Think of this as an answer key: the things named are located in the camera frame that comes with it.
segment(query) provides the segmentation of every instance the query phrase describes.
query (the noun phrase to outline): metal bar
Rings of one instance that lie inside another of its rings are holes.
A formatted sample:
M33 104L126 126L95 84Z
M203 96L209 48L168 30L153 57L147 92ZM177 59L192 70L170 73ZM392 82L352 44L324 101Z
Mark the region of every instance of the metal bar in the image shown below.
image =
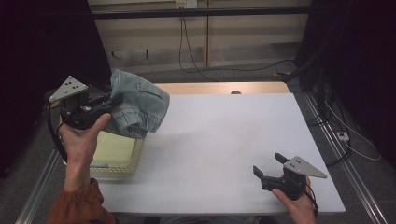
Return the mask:
M314 116L318 117L318 122L322 122L322 119L319 116L319 112L316 110L317 103L314 99L310 99L307 94L304 94L305 100L308 102L308 105L314 114ZM329 141L329 144L332 148L332 151L337 156L338 159L342 157L346 152L342 147L340 141L334 134L332 127L328 124L320 125L321 130L323 131L326 139ZM361 204L366 209L367 214L370 219L375 224L388 224L387 219L382 214L381 209L379 208L375 197L371 193L371 191L367 188L364 181L361 179L358 171L355 169L355 166L352 164L351 160L341 162L341 165L346 173L347 178L349 179L352 187L358 194L358 197L361 199Z
M55 170L56 165L59 163L59 153L57 150L52 150L47 164L41 173L41 176L38 178L35 183L35 187L33 191L30 193L29 199L21 210L20 215L18 216L16 224L29 224L32 223L33 218L35 217L35 212L37 211L38 206L41 203L41 200L44 197L45 192L47 191L47 186L52 178L53 172Z
M247 16L247 15L288 15L307 14L331 10L334 7L245 7L245 8L192 8L162 9L142 11L93 11L87 13L44 13L43 16L66 17L67 19L118 20L138 18L207 17L207 16Z

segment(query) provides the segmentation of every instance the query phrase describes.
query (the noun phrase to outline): hand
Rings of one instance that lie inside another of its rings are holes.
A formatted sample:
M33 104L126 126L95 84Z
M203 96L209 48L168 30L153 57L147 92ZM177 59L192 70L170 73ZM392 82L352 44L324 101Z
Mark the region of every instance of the hand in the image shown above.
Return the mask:
M311 181L308 177L306 178L306 184L308 186L311 185ZM308 192L309 194L311 193L309 187L306 187L306 192ZM285 204L286 208L288 208L289 215L294 223L317 223L314 215L314 206L311 200L305 194L303 194L296 201L293 201L289 199L288 196L286 196L286 194L279 189L274 189L273 193L283 204Z
M103 130L110 114L104 114L90 129L77 130L66 124L59 128L59 134L67 152L65 191L74 191L90 185L90 164L96 150L97 136Z

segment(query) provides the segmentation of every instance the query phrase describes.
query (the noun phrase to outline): denim jeans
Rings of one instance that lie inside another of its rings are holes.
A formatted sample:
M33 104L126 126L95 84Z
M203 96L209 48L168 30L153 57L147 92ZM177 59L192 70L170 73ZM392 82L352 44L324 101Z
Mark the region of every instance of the denim jeans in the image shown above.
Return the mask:
M122 103L111 110L112 118L104 131L143 139L155 133L169 107L167 92L137 75L114 70L110 99L121 95Z

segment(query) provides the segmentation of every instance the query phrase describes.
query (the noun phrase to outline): gray floor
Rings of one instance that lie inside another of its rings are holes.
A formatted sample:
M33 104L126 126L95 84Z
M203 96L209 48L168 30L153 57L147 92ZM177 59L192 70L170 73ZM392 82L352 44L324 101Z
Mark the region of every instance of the gray floor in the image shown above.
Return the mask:
M232 69L254 69L263 68L269 64L251 64L227 66ZM275 81L273 76L275 70L280 72L289 72L295 69L291 62L280 63L276 68L242 72L236 70L211 70L202 72L206 77L218 81ZM172 70L166 72L152 72L139 74L152 82L205 82L207 78L202 77L199 73L186 73L181 70ZM298 84L298 78L288 83L290 91L294 93L297 103L299 104L304 118L306 120L315 117L305 95L313 94L312 92L301 92ZM358 130L359 124L354 122L345 106L343 106L346 114L347 124ZM330 125L337 132L340 130L338 123L332 119ZM332 152L332 147L326 136L323 134L319 125L310 126L310 131L318 145L318 149L325 162L331 162L336 159ZM351 136L352 146L358 151L374 157L375 151L364 140L356 134ZM22 153L19 160L11 167L11 175L6 179L0 179L0 222L15 223L21 209L27 201L35 182L42 172L50 153L52 152L52 143L50 135L47 131L44 116L38 121L35 132L26 150ZM356 153L353 153L350 160L352 161L361 179L367 185L367 189L373 194L375 201L378 203L380 210L388 223L396 223L396 171L386 160L368 161ZM350 183L345 170L341 164L334 165L329 168L332 179L337 187L339 194L346 207L343 214L319 216L319 223L386 223L373 222L368 215L366 208L361 202L361 198ZM64 166L59 162L55 168L54 175L49 182L49 188L43 196L38 209L35 211L35 218L32 223L45 223L50 206L58 196L59 190L62 188L64 180ZM280 223L291 223L286 215L276 216ZM122 217L122 223L141 223L142 217Z

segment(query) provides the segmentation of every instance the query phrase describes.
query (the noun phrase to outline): orange sleeve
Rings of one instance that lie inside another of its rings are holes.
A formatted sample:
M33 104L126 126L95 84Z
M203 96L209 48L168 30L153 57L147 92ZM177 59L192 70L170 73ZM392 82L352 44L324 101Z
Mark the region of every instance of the orange sleeve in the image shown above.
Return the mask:
M61 191L49 212L48 223L103 223L115 224L115 218L102 206L104 198L97 180L77 191Z

